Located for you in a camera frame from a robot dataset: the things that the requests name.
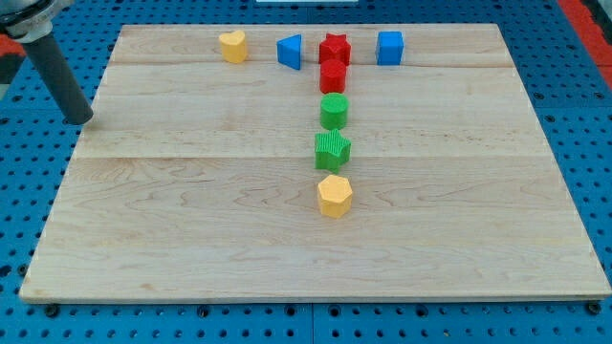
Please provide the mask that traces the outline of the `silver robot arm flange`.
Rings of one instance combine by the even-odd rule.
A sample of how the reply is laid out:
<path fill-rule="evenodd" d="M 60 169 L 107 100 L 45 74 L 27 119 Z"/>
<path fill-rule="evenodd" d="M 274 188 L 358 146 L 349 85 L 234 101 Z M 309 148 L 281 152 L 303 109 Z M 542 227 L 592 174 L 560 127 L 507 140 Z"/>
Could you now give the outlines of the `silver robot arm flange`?
<path fill-rule="evenodd" d="M 1 33 L 32 43 L 52 32 L 52 20 L 75 0 L 1 0 Z"/>

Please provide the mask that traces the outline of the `grey cylindrical robot arm stick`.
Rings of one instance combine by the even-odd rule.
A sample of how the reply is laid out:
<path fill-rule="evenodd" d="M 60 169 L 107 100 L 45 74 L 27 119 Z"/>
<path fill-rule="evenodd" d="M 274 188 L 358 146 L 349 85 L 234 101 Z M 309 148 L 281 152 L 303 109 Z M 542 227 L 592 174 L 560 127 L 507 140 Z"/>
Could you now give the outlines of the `grey cylindrical robot arm stick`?
<path fill-rule="evenodd" d="M 54 35 L 49 33 L 22 46 L 66 121 L 75 125 L 89 121 L 94 112 Z"/>

